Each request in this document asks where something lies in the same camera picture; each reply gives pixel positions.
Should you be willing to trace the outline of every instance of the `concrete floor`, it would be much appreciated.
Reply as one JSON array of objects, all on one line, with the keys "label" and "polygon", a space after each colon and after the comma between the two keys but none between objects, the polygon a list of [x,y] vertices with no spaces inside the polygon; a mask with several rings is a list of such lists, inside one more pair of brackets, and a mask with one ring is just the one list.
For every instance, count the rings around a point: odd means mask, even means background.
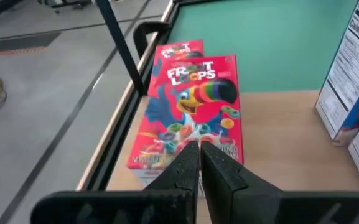
[{"label": "concrete floor", "polygon": [[[158,20],[168,1],[113,3],[135,61],[133,28],[145,17]],[[96,6],[83,11],[68,7],[58,16],[26,0],[0,16],[0,38],[62,29],[45,51],[0,56],[0,78],[8,93],[0,110],[0,224],[29,223],[38,199],[77,186],[129,81],[119,54],[111,54],[114,42]],[[86,101],[77,114],[80,98]],[[75,119],[67,123],[73,114]],[[29,182],[51,147],[54,153]]]}]

